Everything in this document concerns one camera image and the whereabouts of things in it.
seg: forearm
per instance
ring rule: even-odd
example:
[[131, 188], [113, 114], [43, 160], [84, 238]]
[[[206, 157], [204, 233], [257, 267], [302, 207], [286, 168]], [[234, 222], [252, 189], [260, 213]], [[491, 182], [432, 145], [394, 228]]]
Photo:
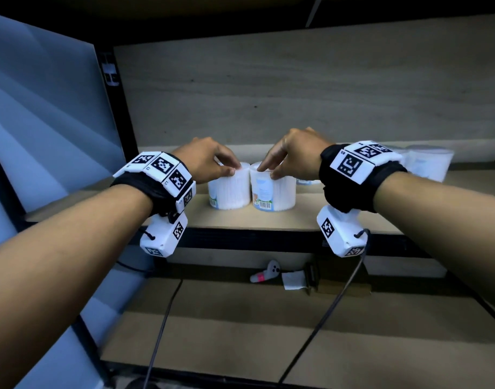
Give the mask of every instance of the forearm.
[[495, 197], [397, 172], [378, 213], [495, 305]]
[[140, 191], [114, 186], [0, 246], [0, 388], [73, 322], [151, 210]]

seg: wooden shelf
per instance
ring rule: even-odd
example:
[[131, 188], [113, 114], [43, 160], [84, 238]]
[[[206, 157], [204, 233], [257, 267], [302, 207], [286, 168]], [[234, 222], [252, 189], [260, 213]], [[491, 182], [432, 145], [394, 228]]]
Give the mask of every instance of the wooden shelf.
[[[112, 178], [77, 191], [26, 215], [28, 222], [40, 222], [106, 189]], [[495, 170], [455, 170], [448, 172], [446, 184], [495, 195]], [[297, 186], [296, 206], [290, 210], [266, 213], [251, 204], [237, 210], [216, 210], [208, 203], [206, 185], [186, 208], [189, 228], [317, 231], [316, 215], [326, 204], [322, 186]], [[373, 233], [400, 234], [378, 214], [361, 212], [361, 224]]]
[[[102, 360], [148, 365], [177, 283], [146, 281]], [[280, 286], [185, 280], [154, 367], [275, 382], [331, 301]], [[373, 293], [343, 299], [286, 383], [495, 388], [490, 366], [495, 320], [473, 299]]]

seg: hand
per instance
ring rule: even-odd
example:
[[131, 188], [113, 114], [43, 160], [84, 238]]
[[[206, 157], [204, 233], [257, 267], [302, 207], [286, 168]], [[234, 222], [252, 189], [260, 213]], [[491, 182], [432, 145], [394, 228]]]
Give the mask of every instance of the hand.
[[305, 130], [293, 128], [269, 150], [258, 167], [258, 171], [272, 170], [273, 180], [284, 176], [293, 176], [302, 180], [318, 180], [321, 165], [320, 154], [333, 144], [310, 127]]
[[[230, 149], [209, 137], [193, 138], [190, 143], [175, 149], [172, 154], [184, 162], [197, 184], [207, 183], [219, 177], [233, 176], [235, 169], [241, 166]], [[220, 166], [214, 157], [224, 166]]]

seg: white wrist-mounted device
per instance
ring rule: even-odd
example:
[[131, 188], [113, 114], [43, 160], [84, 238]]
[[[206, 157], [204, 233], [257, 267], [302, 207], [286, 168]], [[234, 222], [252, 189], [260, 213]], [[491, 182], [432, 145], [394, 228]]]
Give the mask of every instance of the white wrist-mounted device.
[[[330, 168], [360, 185], [376, 166], [401, 160], [401, 154], [386, 146], [373, 140], [362, 140], [342, 148], [330, 163]], [[328, 245], [337, 256], [356, 256], [365, 250], [368, 235], [357, 220], [360, 212], [352, 209], [343, 213], [326, 205], [316, 217]]]
[[160, 187], [175, 199], [177, 213], [168, 217], [153, 215], [140, 240], [140, 247], [150, 255], [171, 255], [188, 225], [184, 209], [196, 193], [196, 183], [190, 172], [175, 157], [161, 151], [140, 153], [113, 176], [116, 178], [125, 172], [144, 173], [159, 182]]

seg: cord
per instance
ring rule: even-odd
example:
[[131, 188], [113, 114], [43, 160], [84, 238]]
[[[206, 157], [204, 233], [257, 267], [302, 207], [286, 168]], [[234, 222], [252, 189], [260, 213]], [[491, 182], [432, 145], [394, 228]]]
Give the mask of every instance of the cord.
[[132, 266], [129, 266], [127, 264], [124, 264], [120, 261], [116, 261], [117, 264], [119, 264], [120, 266], [123, 266], [124, 268], [127, 268], [129, 270], [132, 270], [134, 272], [138, 272], [138, 273], [145, 273], [145, 274], [151, 274], [152, 273], [152, 270], [142, 270], [142, 269], [136, 269], [136, 268], [133, 268]]
[[165, 312], [165, 316], [163, 317], [163, 322], [161, 323], [160, 333], [157, 335], [156, 346], [154, 347], [154, 352], [152, 353], [151, 362], [148, 365], [147, 376], [145, 377], [145, 383], [143, 384], [143, 389], [147, 389], [148, 379], [150, 378], [150, 374], [152, 371], [152, 366], [154, 365], [154, 359], [156, 358], [157, 348], [160, 346], [161, 336], [163, 335], [163, 330], [165, 330], [165, 324], [167, 322], [168, 314], [170, 313], [170, 308], [172, 307], [172, 302], [174, 301], [175, 295], [178, 294], [179, 288], [183, 284], [183, 280], [179, 281], [177, 288], [175, 289], [170, 301], [168, 302], [167, 310]]
[[325, 322], [327, 322], [328, 318], [330, 317], [330, 314], [332, 314], [332, 311], [334, 311], [334, 309], [336, 308], [336, 306], [339, 304], [339, 301], [343, 297], [343, 295], [344, 295], [345, 291], [347, 290], [348, 286], [350, 285], [350, 283], [352, 282], [352, 280], [354, 280], [355, 275], [357, 274], [357, 272], [361, 268], [361, 265], [362, 265], [363, 261], [365, 260], [366, 253], [368, 251], [368, 246], [370, 244], [370, 235], [371, 235], [371, 233], [370, 233], [370, 230], [369, 229], [364, 229], [361, 232], [359, 232], [357, 235], [354, 235], [355, 237], [359, 238], [359, 237], [361, 237], [361, 235], [363, 233], [366, 233], [368, 235], [368, 240], [366, 242], [365, 250], [361, 254], [361, 259], [359, 260], [359, 263], [355, 267], [354, 271], [352, 272], [350, 278], [348, 279], [347, 283], [345, 284], [345, 286], [343, 287], [343, 289], [341, 290], [341, 292], [336, 296], [334, 302], [330, 305], [330, 307], [328, 308], [327, 312], [323, 315], [323, 317], [321, 318], [320, 322], [316, 325], [316, 327], [312, 331], [312, 333], [309, 336], [309, 338], [305, 341], [305, 343], [302, 345], [302, 347], [300, 348], [300, 350], [298, 351], [298, 353], [296, 353], [296, 356], [290, 362], [289, 366], [287, 366], [287, 368], [285, 369], [282, 377], [278, 380], [278, 384], [277, 384], [278, 386], [280, 386], [283, 383], [283, 381], [287, 378], [287, 376], [289, 375], [290, 371], [293, 369], [293, 367], [296, 364], [296, 362], [300, 359], [300, 357], [305, 352], [305, 350], [307, 349], [307, 347], [309, 346], [309, 344], [312, 342], [312, 340], [314, 339], [314, 337], [316, 337], [316, 334], [320, 331], [320, 329], [323, 327], [323, 325], [325, 324]]

